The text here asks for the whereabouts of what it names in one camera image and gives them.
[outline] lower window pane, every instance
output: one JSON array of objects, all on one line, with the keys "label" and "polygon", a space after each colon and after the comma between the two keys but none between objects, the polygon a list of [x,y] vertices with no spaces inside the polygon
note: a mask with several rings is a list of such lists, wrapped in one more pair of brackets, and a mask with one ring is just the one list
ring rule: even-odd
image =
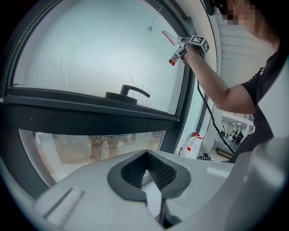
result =
[{"label": "lower window pane", "polygon": [[142,149],[158,150],[163,135],[164,131],[95,136],[33,132],[35,154],[56,182],[86,164]]}]

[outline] black window handle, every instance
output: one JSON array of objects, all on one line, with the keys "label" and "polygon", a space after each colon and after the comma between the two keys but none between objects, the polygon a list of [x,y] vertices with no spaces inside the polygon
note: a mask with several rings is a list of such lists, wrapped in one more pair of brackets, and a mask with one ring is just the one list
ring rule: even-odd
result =
[{"label": "black window handle", "polygon": [[129,90],[139,92],[139,93],[145,95],[147,98],[150,97],[150,95],[147,92],[145,92],[144,90],[142,90],[142,89],[139,89],[139,88],[136,88],[136,87],[130,86],[130,85],[122,85],[120,94],[113,93],[113,92],[106,92],[105,93],[105,98],[118,100],[118,101],[122,101],[122,102],[126,102],[126,103],[136,104],[137,103],[137,99],[134,99],[132,97],[127,96]]}]

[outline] black cable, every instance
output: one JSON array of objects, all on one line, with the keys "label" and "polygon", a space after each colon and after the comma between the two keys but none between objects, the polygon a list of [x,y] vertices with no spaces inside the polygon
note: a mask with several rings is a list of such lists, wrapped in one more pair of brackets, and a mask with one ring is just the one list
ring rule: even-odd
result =
[{"label": "black cable", "polygon": [[220,133],[219,129],[217,128],[217,126],[216,126],[216,124],[215,124],[215,119],[214,119],[214,117],[213,117],[213,113],[212,113],[212,111],[211,111],[211,109],[210,109],[207,101],[205,100],[202,92],[200,91],[200,83],[199,83],[199,81],[198,81],[198,91],[199,91],[200,96],[202,97],[204,103],[206,104],[206,107],[207,107],[207,109],[208,109],[208,111],[209,111],[209,114],[211,115],[212,122],[213,122],[213,126],[216,128],[216,130],[217,130],[217,132],[219,133],[220,137],[222,138],[222,141],[224,142],[224,144],[231,150],[231,152],[232,152],[233,154],[235,154],[235,152],[233,151],[233,149],[231,149],[231,147],[230,147],[230,146],[227,144],[227,142],[224,140],[222,134]]}]

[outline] railing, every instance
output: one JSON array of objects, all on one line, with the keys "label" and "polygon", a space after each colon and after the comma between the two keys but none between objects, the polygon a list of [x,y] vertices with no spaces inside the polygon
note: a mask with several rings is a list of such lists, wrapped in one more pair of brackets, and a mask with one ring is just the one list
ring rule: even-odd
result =
[{"label": "railing", "polygon": [[249,114],[239,114],[239,113],[232,113],[232,112],[228,112],[226,111],[227,113],[230,113],[232,115],[236,115],[236,116],[239,116],[239,117],[242,117],[242,118],[245,118],[247,120],[250,120],[250,121],[254,121],[254,116],[253,115],[249,115]]}]

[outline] sneaker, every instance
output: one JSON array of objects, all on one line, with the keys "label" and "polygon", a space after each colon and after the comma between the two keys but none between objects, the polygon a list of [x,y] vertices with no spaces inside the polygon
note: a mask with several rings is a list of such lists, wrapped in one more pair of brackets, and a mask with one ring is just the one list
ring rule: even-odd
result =
[{"label": "sneaker", "polygon": [[207,153],[201,154],[197,159],[203,160],[203,161],[213,161],[214,162],[214,160]]}]

